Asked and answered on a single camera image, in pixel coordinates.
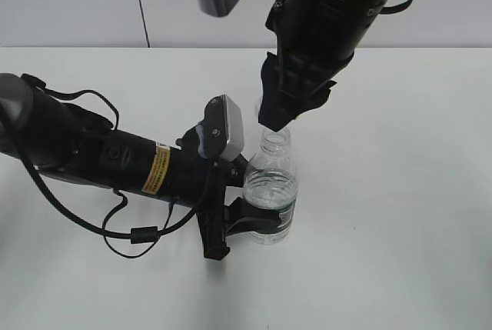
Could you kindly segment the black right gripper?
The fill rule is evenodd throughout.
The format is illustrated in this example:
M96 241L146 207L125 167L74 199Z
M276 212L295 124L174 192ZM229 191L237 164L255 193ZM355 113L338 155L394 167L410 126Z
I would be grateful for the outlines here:
M353 29L272 31L277 51L261 67L258 122L279 132L305 112L323 106L337 84L332 78L354 57Z

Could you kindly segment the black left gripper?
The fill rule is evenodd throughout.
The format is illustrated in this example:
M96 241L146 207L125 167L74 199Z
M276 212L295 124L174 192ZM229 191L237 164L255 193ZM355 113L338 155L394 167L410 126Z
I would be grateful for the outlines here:
M241 154L243 145L223 156L227 142L225 132L214 126L207 130L195 126L177 140L181 150L193 155L205 165L204 186L199 188L198 200L193 203L201 236L204 257L220 261L230 248L228 236L245 232L275 230L281 224L278 210L259 208L237 197L230 205L225 203L226 189L240 188L244 181L247 160Z

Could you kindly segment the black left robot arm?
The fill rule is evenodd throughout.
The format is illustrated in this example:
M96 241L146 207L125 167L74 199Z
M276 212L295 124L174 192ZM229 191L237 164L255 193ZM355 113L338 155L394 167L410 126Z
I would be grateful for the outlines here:
M241 187L247 160L242 155L241 110L226 95L213 97L203 119L165 145L118 127L117 121L75 104L78 92L49 89L39 78L1 76L1 152L19 159L40 192L69 220L106 240L128 240L152 247L177 225L114 232L93 225L67 209L45 184L53 178L112 190L121 199L141 195L188 208L198 220L205 258L222 260L230 235L277 228L280 215L242 198L225 201L230 187Z

